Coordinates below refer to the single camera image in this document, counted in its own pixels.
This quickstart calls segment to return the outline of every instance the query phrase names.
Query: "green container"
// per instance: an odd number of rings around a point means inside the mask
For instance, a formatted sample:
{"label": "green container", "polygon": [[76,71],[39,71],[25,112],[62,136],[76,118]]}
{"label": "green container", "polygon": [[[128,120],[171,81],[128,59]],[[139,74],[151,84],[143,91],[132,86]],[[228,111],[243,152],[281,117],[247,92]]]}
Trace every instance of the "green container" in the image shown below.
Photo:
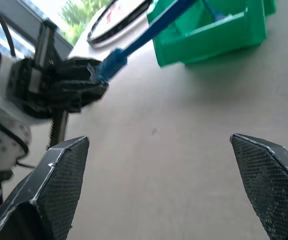
{"label": "green container", "polygon": [[[173,0],[154,0],[151,23]],[[159,66],[196,63],[236,49],[259,45],[267,37],[266,16],[276,12],[274,0],[208,0],[228,16],[212,22],[201,0],[153,39]]]}

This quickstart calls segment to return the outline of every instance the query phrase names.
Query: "metal frame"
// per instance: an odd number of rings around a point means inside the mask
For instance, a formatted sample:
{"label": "metal frame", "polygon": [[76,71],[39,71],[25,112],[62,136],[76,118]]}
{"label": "metal frame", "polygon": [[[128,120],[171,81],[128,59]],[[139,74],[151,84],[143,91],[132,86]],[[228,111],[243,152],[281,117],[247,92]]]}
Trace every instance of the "metal frame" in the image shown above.
{"label": "metal frame", "polygon": [[[6,23],[33,45],[37,43],[42,18],[33,12],[21,0],[0,0],[0,12]],[[62,59],[65,59],[73,46],[60,35],[55,34],[55,48]]]}

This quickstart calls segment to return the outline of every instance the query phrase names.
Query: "blue handle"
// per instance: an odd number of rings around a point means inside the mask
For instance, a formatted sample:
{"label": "blue handle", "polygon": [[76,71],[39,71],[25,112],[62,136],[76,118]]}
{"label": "blue handle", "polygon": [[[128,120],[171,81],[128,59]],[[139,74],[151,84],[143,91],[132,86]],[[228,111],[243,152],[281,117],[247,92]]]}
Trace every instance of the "blue handle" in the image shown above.
{"label": "blue handle", "polygon": [[196,0],[175,0],[151,22],[148,29],[136,41],[129,45],[122,54],[127,57],[149,42],[162,30],[166,29],[177,17],[191,7],[195,1]]}

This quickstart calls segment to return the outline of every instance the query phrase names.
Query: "green plastic bin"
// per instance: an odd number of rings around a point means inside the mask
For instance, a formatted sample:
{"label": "green plastic bin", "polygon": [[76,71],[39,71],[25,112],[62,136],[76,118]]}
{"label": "green plastic bin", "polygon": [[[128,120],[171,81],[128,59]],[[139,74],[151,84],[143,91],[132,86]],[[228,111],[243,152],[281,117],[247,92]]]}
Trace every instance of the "green plastic bin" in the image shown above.
{"label": "green plastic bin", "polygon": [[[173,0],[154,0],[151,23]],[[208,0],[228,16],[212,22],[201,0],[153,39],[159,66],[196,63],[232,50],[259,45],[267,37],[266,16],[276,12],[274,0]]]}

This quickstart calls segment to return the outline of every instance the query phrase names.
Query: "green foliage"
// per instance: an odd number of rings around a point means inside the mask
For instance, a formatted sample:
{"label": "green foliage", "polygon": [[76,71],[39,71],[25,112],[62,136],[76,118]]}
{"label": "green foliage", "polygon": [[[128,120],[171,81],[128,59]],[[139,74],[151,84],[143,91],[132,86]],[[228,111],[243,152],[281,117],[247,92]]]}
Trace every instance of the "green foliage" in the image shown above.
{"label": "green foliage", "polygon": [[69,32],[64,32],[63,35],[73,45],[77,42],[95,13],[103,6],[109,4],[111,0],[81,0],[81,2],[80,6],[68,1],[61,12],[62,18],[69,25]]}

